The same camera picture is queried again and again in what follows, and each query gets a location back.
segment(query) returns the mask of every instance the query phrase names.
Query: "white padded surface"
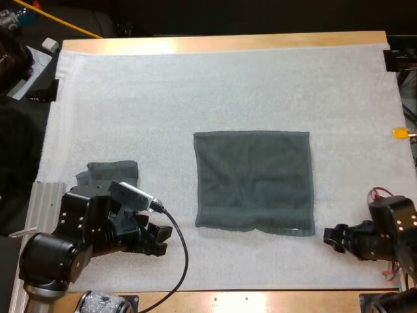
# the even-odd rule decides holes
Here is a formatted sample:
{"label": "white padded surface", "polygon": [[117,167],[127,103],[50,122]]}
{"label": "white padded surface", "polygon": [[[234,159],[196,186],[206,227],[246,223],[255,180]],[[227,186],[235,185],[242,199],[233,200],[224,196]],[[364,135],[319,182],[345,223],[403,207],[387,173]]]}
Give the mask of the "white padded surface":
{"label": "white padded surface", "polygon": [[[190,251],[182,290],[390,288],[386,262],[357,261],[323,243],[325,227],[370,215],[373,186],[417,198],[395,74],[385,45],[150,56],[61,52],[39,181],[76,184],[88,162],[135,160],[139,187],[177,219]],[[193,133],[309,131],[316,235],[196,228]],[[151,221],[169,224],[153,213]],[[161,258],[95,258],[71,290],[170,290],[184,265],[173,234]]]}

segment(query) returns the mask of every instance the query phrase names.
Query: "wooden edge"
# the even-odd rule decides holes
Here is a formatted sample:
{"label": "wooden edge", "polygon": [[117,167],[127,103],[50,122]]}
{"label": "wooden edge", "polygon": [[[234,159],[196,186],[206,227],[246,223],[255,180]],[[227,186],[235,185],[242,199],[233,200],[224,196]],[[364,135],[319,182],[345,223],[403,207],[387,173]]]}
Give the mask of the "wooden edge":
{"label": "wooden edge", "polygon": [[81,53],[148,55],[380,43],[386,43],[384,31],[210,37],[77,39],[64,40],[63,49]]}
{"label": "wooden edge", "polygon": [[[391,290],[362,291],[184,291],[177,292],[152,310],[154,313],[352,313],[360,312],[361,293],[386,293]],[[160,300],[164,292],[119,293],[138,295],[139,310]],[[81,293],[69,293],[58,300],[55,313],[74,313]]]}

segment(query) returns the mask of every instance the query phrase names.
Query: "gray cloth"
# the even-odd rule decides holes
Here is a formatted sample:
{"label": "gray cloth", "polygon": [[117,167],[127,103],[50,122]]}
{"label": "gray cloth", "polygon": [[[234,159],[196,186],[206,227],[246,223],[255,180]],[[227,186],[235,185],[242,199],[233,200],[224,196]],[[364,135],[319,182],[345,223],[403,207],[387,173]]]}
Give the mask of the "gray cloth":
{"label": "gray cloth", "polygon": [[198,132],[197,227],[314,235],[309,132]]}
{"label": "gray cloth", "polygon": [[103,188],[107,190],[112,181],[126,182],[137,187],[139,171],[137,163],[131,160],[118,162],[90,162],[88,171],[76,175],[78,186]]}

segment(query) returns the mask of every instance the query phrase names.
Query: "black cable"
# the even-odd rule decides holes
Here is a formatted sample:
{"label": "black cable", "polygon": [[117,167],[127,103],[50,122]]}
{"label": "black cable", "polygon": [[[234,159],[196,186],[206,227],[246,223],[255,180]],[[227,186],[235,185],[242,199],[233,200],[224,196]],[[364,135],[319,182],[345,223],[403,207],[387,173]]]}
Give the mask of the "black cable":
{"label": "black cable", "polygon": [[405,290],[410,289],[409,288],[409,274],[407,272],[405,272],[404,281],[405,281]]}
{"label": "black cable", "polygon": [[415,126],[417,127],[417,115],[411,111],[410,109],[408,109],[404,104],[403,104],[403,113],[404,116]]}
{"label": "black cable", "polygon": [[165,214],[166,216],[168,216],[168,218],[170,219],[172,225],[174,225],[178,236],[180,237],[181,243],[182,243],[182,247],[184,248],[184,255],[185,255],[185,264],[184,264],[184,271],[182,272],[182,276],[178,282],[178,284],[174,287],[174,289],[172,289],[165,297],[163,297],[162,299],[160,299],[158,302],[154,303],[153,305],[151,305],[150,307],[146,308],[145,310],[139,311],[139,313],[146,313],[149,312],[151,310],[153,310],[154,308],[156,308],[158,305],[162,304],[166,299],[168,299],[169,297],[171,297],[177,290],[178,288],[180,288],[182,282],[185,279],[185,276],[187,274],[187,270],[188,270],[188,249],[187,249],[187,245],[185,243],[184,237],[182,236],[181,230],[177,224],[177,222],[175,222],[174,218],[172,217],[171,214],[168,213],[168,211],[166,211],[165,209],[162,210],[162,213]]}
{"label": "black cable", "polygon": [[29,309],[29,303],[31,302],[31,298],[28,298],[26,305],[25,305],[25,310],[23,311],[23,313],[27,313],[27,310]]}
{"label": "black cable", "polygon": [[100,30],[100,36],[101,37],[104,37],[103,29],[102,29],[102,24],[100,24],[100,21],[98,20],[97,15],[96,15],[96,11],[94,11],[94,10],[93,10],[93,15],[94,15],[94,18],[96,19],[97,26],[98,26],[98,28]]}
{"label": "black cable", "polygon": [[398,83],[398,87],[399,90],[401,90],[404,81],[407,79],[407,77],[409,77],[410,72],[405,72],[404,70],[402,70],[397,77],[397,83]]}

